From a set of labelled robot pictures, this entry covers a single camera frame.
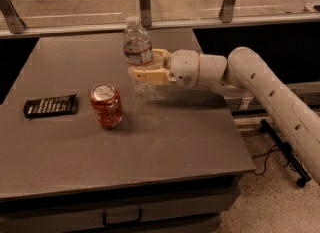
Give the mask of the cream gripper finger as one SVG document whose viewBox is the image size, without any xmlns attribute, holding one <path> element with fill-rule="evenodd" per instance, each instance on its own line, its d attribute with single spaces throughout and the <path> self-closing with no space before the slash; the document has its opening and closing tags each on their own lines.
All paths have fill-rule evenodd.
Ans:
<svg viewBox="0 0 320 233">
<path fill-rule="evenodd" d="M 171 53 L 166 49 L 153 49 L 153 62 L 166 67 L 170 59 Z"/>
<path fill-rule="evenodd" d="M 169 74 L 164 68 L 154 70 L 134 69 L 132 77 L 134 80 L 154 85 L 166 85 L 169 83 Z"/>
</svg>

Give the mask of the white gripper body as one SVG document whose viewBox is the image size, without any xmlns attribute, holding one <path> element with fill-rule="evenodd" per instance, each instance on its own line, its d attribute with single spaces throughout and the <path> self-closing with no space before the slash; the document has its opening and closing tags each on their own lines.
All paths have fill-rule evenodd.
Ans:
<svg viewBox="0 0 320 233">
<path fill-rule="evenodd" d="M 169 56 L 169 83 L 178 87 L 194 87 L 199 75 L 199 54 L 193 50 L 177 50 Z"/>
</svg>

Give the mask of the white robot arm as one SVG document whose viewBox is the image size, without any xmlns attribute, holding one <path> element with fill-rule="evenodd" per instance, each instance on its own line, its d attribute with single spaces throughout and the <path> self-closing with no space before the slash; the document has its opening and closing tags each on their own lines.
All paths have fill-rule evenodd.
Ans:
<svg viewBox="0 0 320 233">
<path fill-rule="evenodd" d="M 205 87 L 228 97 L 253 95 L 312 178 L 320 182 L 320 117 L 281 82 L 255 51 L 238 47 L 227 57 L 193 50 L 155 49 L 153 53 L 152 62 L 128 68 L 132 79 L 153 85 Z"/>
</svg>

